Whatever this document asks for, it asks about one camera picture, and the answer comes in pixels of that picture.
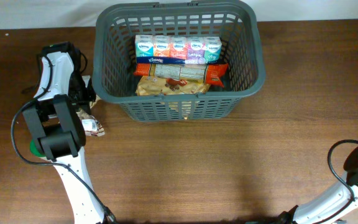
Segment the yellow instant coffee bag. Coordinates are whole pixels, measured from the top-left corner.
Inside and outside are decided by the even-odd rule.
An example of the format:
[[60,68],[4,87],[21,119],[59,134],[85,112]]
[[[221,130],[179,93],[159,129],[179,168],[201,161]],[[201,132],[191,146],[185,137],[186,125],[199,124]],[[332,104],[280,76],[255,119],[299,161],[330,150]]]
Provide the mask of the yellow instant coffee bag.
[[[210,84],[193,80],[175,80],[171,78],[142,77],[136,88],[137,96],[167,96],[205,94]],[[128,111],[131,117],[141,121],[171,120],[171,119],[206,119],[205,102],[169,101],[155,103],[133,104]]]

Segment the dark grey plastic basket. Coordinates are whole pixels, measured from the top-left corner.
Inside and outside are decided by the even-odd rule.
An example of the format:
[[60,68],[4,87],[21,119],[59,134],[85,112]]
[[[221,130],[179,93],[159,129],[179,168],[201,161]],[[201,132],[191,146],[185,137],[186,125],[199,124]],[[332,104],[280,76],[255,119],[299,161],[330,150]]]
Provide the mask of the dark grey plastic basket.
[[93,86],[138,121],[218,119],[265,81],[242,1],[115,4],[96,21]]

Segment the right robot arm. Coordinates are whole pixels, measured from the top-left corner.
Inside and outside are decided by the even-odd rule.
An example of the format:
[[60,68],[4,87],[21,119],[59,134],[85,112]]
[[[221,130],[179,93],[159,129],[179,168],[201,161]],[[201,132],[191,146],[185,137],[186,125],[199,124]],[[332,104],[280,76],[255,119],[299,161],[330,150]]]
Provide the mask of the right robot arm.
[[[334,149],[341,144],[356,144],[357,147],[344,163],[344,174],[338,175],[331,157]],[[328,151],[327,162],[337,182],[312,201],[282,212],[276,223],[334,223],[358,208],[358,140],[344,139],[334,143]]]

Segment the brown pastry snack bag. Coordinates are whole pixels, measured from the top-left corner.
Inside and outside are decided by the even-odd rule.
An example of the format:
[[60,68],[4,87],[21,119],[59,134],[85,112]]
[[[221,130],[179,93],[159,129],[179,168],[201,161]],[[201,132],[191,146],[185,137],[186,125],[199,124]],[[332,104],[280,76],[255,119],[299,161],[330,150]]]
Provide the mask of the brown pastry snack bag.
[[86,109],[92,109],[97,102],[100,100],[99,96],[96,96],[95,101],[90,101],[86,105],[81,105],[76,113],[81,120],[83,128],[85,130],[85,134],[87,136],[96,136],[100,137],[105,135],[104,128],[101,123],[91,114],[91,112],[87,112]]

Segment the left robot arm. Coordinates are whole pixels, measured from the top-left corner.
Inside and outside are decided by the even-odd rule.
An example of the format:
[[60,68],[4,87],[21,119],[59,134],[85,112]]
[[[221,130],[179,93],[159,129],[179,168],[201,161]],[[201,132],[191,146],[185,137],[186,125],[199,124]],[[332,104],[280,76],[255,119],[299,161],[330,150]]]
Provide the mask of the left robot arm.
[[86,131],[80,112],[96,101],[88,61],[71,42],[44,47],[37,59],[40,80],[34,99],[21,110],[32,136],[30,150],[43,166],[53,166],[65,188],[75,223],[116,223],[116,217],[93,190],[85,162]]

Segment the orange spaghetti pasta packet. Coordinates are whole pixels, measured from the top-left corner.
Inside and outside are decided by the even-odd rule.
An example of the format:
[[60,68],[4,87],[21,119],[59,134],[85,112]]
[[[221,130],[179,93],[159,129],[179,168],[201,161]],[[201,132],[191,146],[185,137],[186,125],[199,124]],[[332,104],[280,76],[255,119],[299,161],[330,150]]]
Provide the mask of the orange spaghetti pasta packet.
[[228,64],[179,65],[138,63],[134,72],[136,76],[151,76],[174,80],[191,80],[209,85],[223,87],[221,78],[228,69]]

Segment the white blue tissue pack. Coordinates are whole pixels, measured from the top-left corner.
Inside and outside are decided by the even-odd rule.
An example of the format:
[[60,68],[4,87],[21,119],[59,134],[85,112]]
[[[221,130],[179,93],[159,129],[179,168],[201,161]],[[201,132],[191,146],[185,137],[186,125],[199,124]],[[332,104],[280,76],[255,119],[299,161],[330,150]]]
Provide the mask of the white blue tissue pack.
[[222,42],[219,37],[136,35],[137,63],[192,64],[217,63]]

